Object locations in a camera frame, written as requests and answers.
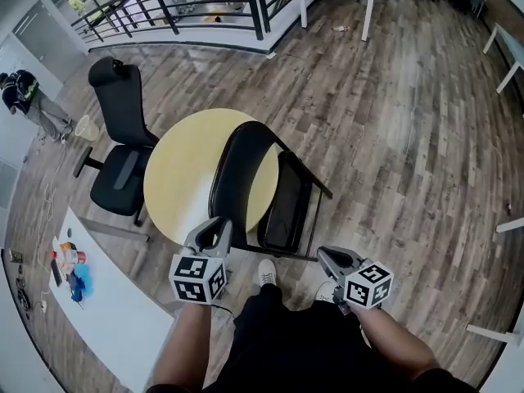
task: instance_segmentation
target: cable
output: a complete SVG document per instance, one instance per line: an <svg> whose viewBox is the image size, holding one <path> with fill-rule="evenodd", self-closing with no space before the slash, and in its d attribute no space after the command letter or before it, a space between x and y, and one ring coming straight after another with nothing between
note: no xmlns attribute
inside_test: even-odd
<svg viewBox="0 0 524 393"><path fill-rule="evenodd" d="M51 274L51 272L40 261L40 255L38 254L38 248L40 247L40 243L42 242L42 224L43 224L42 217L43 217L43 211L47 207L46 221L49 222L49 221L52 220L52 215L53 215L53 212L54 212L54 210L53 210L53 208L54 208L53 198L55 196L55 188L53 188L53 185L55 183L55 177L58 174L60 168L62 167L62 164L64 163L64 159L66 158L66 147L67 147L67 145L64 144L64 146L62 148L62 153L61 153L61 160L60 160L60 163L58 164L58 166L57 166L57 168L55 170L55 174L53 175L51 181L47 183L46 187L43 190L43 203L42 203L42 206L40 207L40 213L39 213L39 216L38 216L38 231L37 231L37 237L36 237L36 244L35 244L35 247L34 247L34 253L36 255L36 260L37 260L38 264L42 268L44 268L47 271L47 273L49 273L49 274Z"/></svg>
<svg viewBox="0 0 524 393"><path fill-rule="evenodd" d="M34 246L34 253L36 255L36 260L37 260L38 264L42 268L44 268L49 275L51 275L51 272L42 263L42 261L40 260L40 255L38 254L38 249L40 247L40 243L42 242L42 224L43 224L42 218L43 218L44 209L46 209L46 207L47 207L46 222L50 222L52 220L52 215L53 215L53 212L54 212L54 201L53 200L54 200L54 196L55 196L55 188L53 187L53 185L55 183L55 178L58 175L58 172L60 171L60 168L62 167L62 164L64 163L64 159L66 158L66 148L67 148L67 144L64 144L63 147L62 147L60 163L56 167L55 173L52 176L51 181L47 183L46 187L43 190L43 202L42 202L42 206L40 207L40 212L39 212L39 215L38 215L38 230L37 230L37 236L36 236L36 243L35 243L35 246ZM40 301L37 301L36 303L34 303L34 305L36 305L38 303L40 303L40 305L42 305L43 304L43 297L45 295L49 294L50 292L51 292L51 288L50 287L49 287L49 289L47 291L41 291L40 292ZM46 335L47 352L49 353L49 359L47 360L47 370L49 370L51 368L51 356L52 356L52 353L51 353L51 344L49 343L49 336L47 334L47 321L46 321L45 315L43 316L43 330L44 330L44 333Z"/></svg>
<svg viewBox="0 0 524 393"><path fill-rule="evenodd" d="M236 318L235 315L233 314L233 312L230 309L226 309L225 307L222 307L221 305L211 305L211 307L216 307L217 309L221 309L221 310L227 311L229 314L231 314L231 317L233 319Z"/></svg>

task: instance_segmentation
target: door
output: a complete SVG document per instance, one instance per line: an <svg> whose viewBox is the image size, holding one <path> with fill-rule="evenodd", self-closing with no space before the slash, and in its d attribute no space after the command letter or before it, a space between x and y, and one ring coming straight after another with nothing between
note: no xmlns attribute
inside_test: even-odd
<svg viewBox="0 0 524 393"><path fill-rule="evenodd" d="M22 44L62 83L85 55L42 2L37 2L13 29Z"/></svg>

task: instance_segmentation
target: white sneaker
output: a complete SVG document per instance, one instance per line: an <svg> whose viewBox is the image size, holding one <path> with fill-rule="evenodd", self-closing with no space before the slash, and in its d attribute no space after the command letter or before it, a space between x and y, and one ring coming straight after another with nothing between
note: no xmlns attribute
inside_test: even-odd
<svg viewBox="0 0 524 393"><path fill-rule="evenodd" d="M259 281L261 287L265 284L277 285L277 269L271 260L264 259L260 261Z"/></svg>
<svg viewBox="0 0 524 393"><path fill-rule="evenodd" d="M315 296L315 300L319 301L327 301L328 303L334 303L333 301L333 292L335 291L335 288L338 287L338 284L333 281L331 278L329 278L327 281L324 281L320 288L317 291L317 295Z"/></svg>

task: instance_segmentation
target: wooden floor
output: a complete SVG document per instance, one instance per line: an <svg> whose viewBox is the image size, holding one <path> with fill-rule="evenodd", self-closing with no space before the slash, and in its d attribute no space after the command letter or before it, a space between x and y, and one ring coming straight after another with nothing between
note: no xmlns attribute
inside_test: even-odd
<svg viewBox="0 0 524 393"><path fill-rule="evenodd" d="M468 323L506 331L524 288L522 230L495 235L524 215L522 112L513 87L495 89L507 67L495 48L482 48L485 27L447 2L375 0L366 43L360 40L364 7L354 0L322 0L309 9L309 28L295 25L276 57L206 47L122 47L92 52L71 77L62 105L75 118L102 116L88 86L89 66L111 54L142 72L146 122L159 137L191 113L227 107L265 122L327 183L334 198L323 203L314 248L352 248L395 272L386 308L436 352L457 377L477 385L499 343L465 332ZM349 32L333 26L348 25ZM9 220L7 245L25 255L27 291L33 302L48 287L48 252L67 206L84 217L132 228L89 199L95 176L72 169L87 143L73 138L64 149L35 142L25 164ZM93 156L111 148L104 133ZM48 187L55 170L63 164ZM54 209L42 225L44 190ZM134 279L166 309L174 309L167 271L178 246L148 219L153 243ZM127 273L140 246L100 238ZM259 255L231 256L233 280L224 305L238 314L254 284ZM278 260L284 300L308 307L323 274L317 264ZM13 280L15 268L9 267ZM86 347L51 295L47 313L29 317L29 328L66 388L74 392L125 391ZM214 316L208 382L227 358L233 321Z"/></svg>

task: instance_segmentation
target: yellow tabletop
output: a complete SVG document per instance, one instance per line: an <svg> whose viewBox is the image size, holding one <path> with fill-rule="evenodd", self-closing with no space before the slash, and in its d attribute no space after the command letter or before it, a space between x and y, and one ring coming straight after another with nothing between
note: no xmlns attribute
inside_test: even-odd
<svg viewBox="0 0 524 393"><path fill-rule="evenodd" d="M175 124L156 145L147 163L144 199L155 226L173 242L182 245L209 218L210 189L222 150L233 130L252 120L232 109L197 112ZM269 208L277 181L277 150L271 147L251 187L248 231Z"/></svg>

